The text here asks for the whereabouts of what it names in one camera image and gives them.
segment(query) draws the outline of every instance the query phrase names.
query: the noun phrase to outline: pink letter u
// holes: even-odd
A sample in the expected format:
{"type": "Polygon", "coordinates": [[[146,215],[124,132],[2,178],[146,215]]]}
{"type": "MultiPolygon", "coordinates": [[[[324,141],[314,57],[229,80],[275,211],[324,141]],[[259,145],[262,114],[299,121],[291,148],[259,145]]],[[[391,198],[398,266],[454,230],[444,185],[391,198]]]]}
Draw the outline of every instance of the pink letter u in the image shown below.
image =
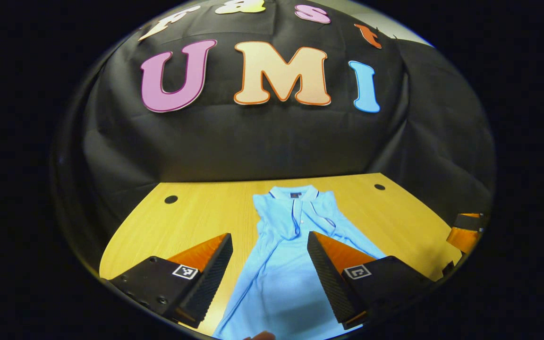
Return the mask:
{"type": "Polygon", "coordinates": [[[142,101],[154,112],[179,110],[190,105],[203,90],[205,85],[205,65],[207,53],[218,42],[203,40],[184,47],[182,52],[188,54],[186,62],[186,80],[181,89],[169,93],[162,88],[162,71],[172,52],[163,52],[142,63],[142,101]]]}

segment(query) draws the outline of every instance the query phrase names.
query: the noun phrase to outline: white wall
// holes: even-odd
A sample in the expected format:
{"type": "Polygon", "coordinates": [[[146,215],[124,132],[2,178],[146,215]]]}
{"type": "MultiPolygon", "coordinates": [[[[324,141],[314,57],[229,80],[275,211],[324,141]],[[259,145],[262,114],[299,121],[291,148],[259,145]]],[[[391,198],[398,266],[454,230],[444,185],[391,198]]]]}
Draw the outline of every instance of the white wall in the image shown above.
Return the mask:
{"type": "Polygon", "coordinates": [[[317,2],[321,5],[337,9],[342,11],[358,20],[365,22],[367,25],[378,28],[383,34],[389,37],[397,37],[402,40],[417,41],[418,43],[425,43],[430,45],[422,37],[418,36],[415,32],[406,28],[405,25],[391,19],[382,12],[375,9],[359,4],[358,2],[349,0],[310,0],[311,2],[317,2]]]}

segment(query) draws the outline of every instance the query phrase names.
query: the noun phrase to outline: letter m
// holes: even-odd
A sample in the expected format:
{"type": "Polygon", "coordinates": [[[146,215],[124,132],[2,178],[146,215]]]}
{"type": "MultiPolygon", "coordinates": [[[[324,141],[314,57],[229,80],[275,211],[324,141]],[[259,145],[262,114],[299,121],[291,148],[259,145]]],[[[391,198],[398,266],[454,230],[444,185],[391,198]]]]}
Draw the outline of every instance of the letter m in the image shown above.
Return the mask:
{"type": "Polygon", "coordinates": [[[302,47],[286,63],[272,45],[262,41],[237,43],[235,49],[244,56],[242,90],[235,102],[242,105],[266,103],[270,93],[264,90],[264,76],[281,101],[286,101],[300,79],[301,88],[295,99],[308,105],[328,105],[331,97],[324,83],[326,53],[311,47],[302,47]]]}

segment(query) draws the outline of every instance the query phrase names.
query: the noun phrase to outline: shirt collar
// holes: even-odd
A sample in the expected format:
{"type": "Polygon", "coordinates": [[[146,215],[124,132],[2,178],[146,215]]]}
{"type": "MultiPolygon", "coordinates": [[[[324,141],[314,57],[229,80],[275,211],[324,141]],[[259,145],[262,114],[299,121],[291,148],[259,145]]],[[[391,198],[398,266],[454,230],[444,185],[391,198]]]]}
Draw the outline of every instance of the shirt collar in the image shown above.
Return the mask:
{"type": "Polygon", "coordinates": [[[319,191],[313,185],[305,187],[273,187],[270,190],[270,195],[277,200],[302,200],[313,201],[318,197],[319,191]],[[291,194],[302,193],[298,197],[291,197],[291,194]]]}

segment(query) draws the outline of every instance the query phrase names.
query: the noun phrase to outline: cutout letter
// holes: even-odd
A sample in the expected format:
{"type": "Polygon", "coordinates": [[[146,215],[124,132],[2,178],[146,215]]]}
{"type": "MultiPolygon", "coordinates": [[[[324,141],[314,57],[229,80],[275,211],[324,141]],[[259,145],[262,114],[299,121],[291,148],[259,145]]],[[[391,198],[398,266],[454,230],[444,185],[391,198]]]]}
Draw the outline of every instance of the cutout letter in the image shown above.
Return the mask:
{"type": "Polygon", "coordinates": [[[328,24],[331,22],[329,17],[326,16],[326,11],[324,11],[324,9],[308,5],[297,5],[295,6],[295,9],[297,9],[295,14],[303,20],[320,22],[320,24],[328,24]]]}
{"type": "Polygon", "coordinates": [[[167,28],[167,24],[173,24],[173,22],[176,22],[176,21],[180,20],[181,18],[183,18],[186,15],[186,13],[195,11],[195,10],[200,9],[200,8],[201,8],[201,6],[194,6],[192,8],[183,10],[183,11],[181,11],[179,13],[175,13],[175,14],[170,15],[169,17],[165,17],[165,18],[161,19],[158,22],[157,25],[155,25],[153,28],[151,28],[151,30],[148,33],[144,34],[138,40],[142,41],[142,40],[146,39],[147,37],[152,36],[153,34],[157,34],[157,33],[161,32],[162,30],[167,28]]]}
{"type": "Polygon", "coordinates": [[[224,6],[215,10],[218,14],[229,14],[236,12],[257,13],[264,11],[264,0],[232,0],[225,2],[224,6]]]}
{"type": "Polygon", "coordinates": [[[373,83],[375,70],[357,61],[350,61],[348,65],[356,72],[358,83],[358,98],[354,101],[354,106],[364,112],[379,112],[380,107],[375,99],[375,84],[373,83]]]}
{"type": "Polygon", "coordinates": [[[264,90],[264,76],[274,93],[286,101],[300,79],[300,90],[295,99],[308,105],[328,105],[331,97],[324,83],[326,53],[311,47],[302,47],[286,63],[267,42],[248,41],[237,43],[235,49],[244,56],[242,90],[236,93],[235,102],[242,105],[266,103],[270,93],[264,90]]]}
{"type": "Polygon", "coordinates": [[[358,24],[354,24],[354,26],[360,28],[360,32],[362,33],[362,36],[365,37],[366,41],[369,41],[369,44],[373,45],[376,48],[381,48],[382,45],[376,41],[377,34],[371,32],[367,26],[362,26],[358,24]]]}
{"type": "Polygon", "coordinates": [[[186,62],[186,81],[181,89],[169,93],[162,88],[162,72],[165,62],[171,59],[172,52],[163,52],[153,56],[142,64],[142,101],[154,112],[175,111],[190,105],[203,90],[205,84],[205,65],[209,49],[218,42],[203,40],[184,47],[188,54],[186,62]]]}

